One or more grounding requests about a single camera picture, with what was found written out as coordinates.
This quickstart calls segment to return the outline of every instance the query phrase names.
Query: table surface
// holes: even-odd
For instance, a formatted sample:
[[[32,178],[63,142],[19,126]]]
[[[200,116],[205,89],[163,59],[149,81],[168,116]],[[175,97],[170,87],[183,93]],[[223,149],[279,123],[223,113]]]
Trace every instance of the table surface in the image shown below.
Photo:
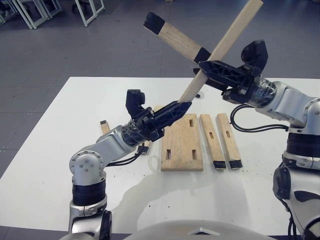
[[[180,98],[191,78],[71,77],[35,126],[0,180],[0,225],[66,231],[72,199],[70,157],[102,134],[100,121],[111,128],[130,119],[127,89],[145,92],[145,106],[166,105]],[[310,95],[320,95],[319,79],[282,81]],[[188,113],[228,115],[235,105],[204,86]],[[244,127],[277,123],[254,109],[236,120]],[[281,162],[288,133],[233,130],[243,168],[213,168],[203,137],[203,172],[161,172],[161,140],[147,156],[122,167],[105,169],[107,209],[114,233],[134,233],[150,225],[202,219],[221,221],[265,235],[286,235],[289,215],[274,197],[273,173]]]

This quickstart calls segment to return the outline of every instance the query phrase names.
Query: wooden stick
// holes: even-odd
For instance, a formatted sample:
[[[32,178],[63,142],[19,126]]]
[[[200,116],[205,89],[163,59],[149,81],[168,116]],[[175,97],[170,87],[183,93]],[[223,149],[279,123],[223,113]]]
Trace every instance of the wooden stick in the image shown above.
[[[201,114],[200,120],[213,165],[216,169],[223,170],[227,167],[226,161],[221,151],[219,140],[217,138],[214,125],[212,124],[211,117],[209,114]]]
[[[246,3],[239,15],[233,21],[232,25],[229,27],[228,31],[211,53],[208,61],[221,60],[224,57],[251,19],[256,15],[262,4],[263,2],[260,0],[249,0]],[[200,70],[184,91],[178,102],[184,103],[192,101],[206,83],[207,79],[207,76]]]
[[[217,115],[218,128],[220,130],[220,137],[224,143],[227,160],[231,169],[242,168],[240,154],[236,145],[234,134],[231,130],[228,116],[226,113]]]
[[[101,121],[100,122],[100,126],[101,126],[101,129],[102,129],[103,135],[105,135],[108,132],[110,132],[110,128],[109,128],[109,125],[108,125],[106,120]]]
[[[143,26],[195,64],[210,57],[208,50],[151,11]]]

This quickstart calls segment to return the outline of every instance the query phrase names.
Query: wooden plank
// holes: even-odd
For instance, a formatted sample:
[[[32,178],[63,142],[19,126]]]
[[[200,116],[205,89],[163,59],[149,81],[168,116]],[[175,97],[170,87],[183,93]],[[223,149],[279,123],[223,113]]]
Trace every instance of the wooden plank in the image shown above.
[[[221,151],[219,140],[217,138],[217,134],[214,125],[212,124],[210,115],[201,114],[200,120],[214,167],[218,170],[226,169],[227,166],[224,154]]]
[[[203,171],[202,150],[196,114],[186,114],[165,128],[161,171]]]
[[[227,160],[231,169],[242,168],[241,157],[237,148],[234,134],[231,130],[228,116],[226,113],[219,113],[217,116],[218,128],[221,141],[224,143]]]
[[[106,120],[101,121],[100,126],[101,126],[101,130],[102,130],[103,135],[110,132],[110,128],[109,128],[109,125]]]
[[[164,107],[164,106],[162,106],[162,105],[157,105],[157,106],[154,107],[153,111],[154,111],[154,112],[157,112],[158,110],[162,109],[163,107]],[[152,141],[145,141],[145,142],[144,142],[144,146],[142,146],[142,144],[140,144],[140,145],[138,146],[138,152],[139,152],[139,151],[141,150],[141,148],[143,147],[141,154],[142,154],[142,155],[148,155],[151,146],[152,146]]]
[[[211,55],[209,51],[153,12],[148,13],[143,26],[195,64],[206,61]]]
[[[228,31],[215,47],[208,61],[221,60],[228,52],[251,19],[256,15],[263,2],[261,0],[249,0],[239,15],[233,21]],[[200,70],[193,78],[187,89],[179,99],[179,103],[192,101],[207,81],[207,76]]]

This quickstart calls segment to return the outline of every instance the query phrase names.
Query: black cable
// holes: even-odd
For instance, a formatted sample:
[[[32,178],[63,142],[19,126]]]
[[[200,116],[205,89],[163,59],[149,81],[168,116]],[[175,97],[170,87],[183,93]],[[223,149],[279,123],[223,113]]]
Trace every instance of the black cable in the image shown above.
[[[292,229],[292,224],[293,224],[292,217],[290,217],[290,220],[289,220],[289,226],[288,226],[288,239],[289,239],[289,240],[291,240],[291,229]]]
[[[293,239],[294,240],[298,240],[298,238],[297,238],[297,226],[296,226],[295,222],[293,221],[293,218],[292,218],[292,228],[293,228]]]
[[[114,166],[124,166],[124,165],[127,165],[127,164],[130,164],[132,162],[134,162],[135,160],[137,160],[137,158],[142,154],[143,152],[143,146],[145,144],[143,143],[142,144],[142,148],[140,151],[138,151],[137,153],[134,154],[134,156],[130,157],[130,158],[127,158],[125,160],[120,160],[120,161],[113,161],[113,162],[110,162],[107,167],[114,167]]]
[[[236,130],[238,130],[240,132],[244,132],[244,133],[259,133],[259,132],[268,131],[268,130],[272,130],[272,129],[284,129],[286,132],[288,131],[289,127],[286,125],[282,125],[282,124],[270,124],[270,125],[258,126],[258,127],[254,127],[254,128],[244,128],[244,127],[237,125],[236,121],[235,121],[236,113],[239,110],[246,109],[246,108],[254,108],[254,107],[249,106],[247,104],[241,104],[241,105],[235,107],[230,114],[230,124]]]

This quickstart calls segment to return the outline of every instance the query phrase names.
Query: gray floor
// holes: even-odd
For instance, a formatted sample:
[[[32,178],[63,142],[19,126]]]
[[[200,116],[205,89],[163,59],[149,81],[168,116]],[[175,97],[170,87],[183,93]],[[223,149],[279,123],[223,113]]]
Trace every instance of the gray floor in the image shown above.
[[[245,0],[106,0],[85,28],[72,1],[29,30],[18,17],[0,26],[0,177],[70,76],[192,77],[194,65],[142,25],[154,11],[208,50],[221,39]],[[238,66],[242,48],[266,41],[271,78],[320,79],[320,5],[266,0],[223,59]],[[63,232],[0,227],[0,240],[56,240]]]

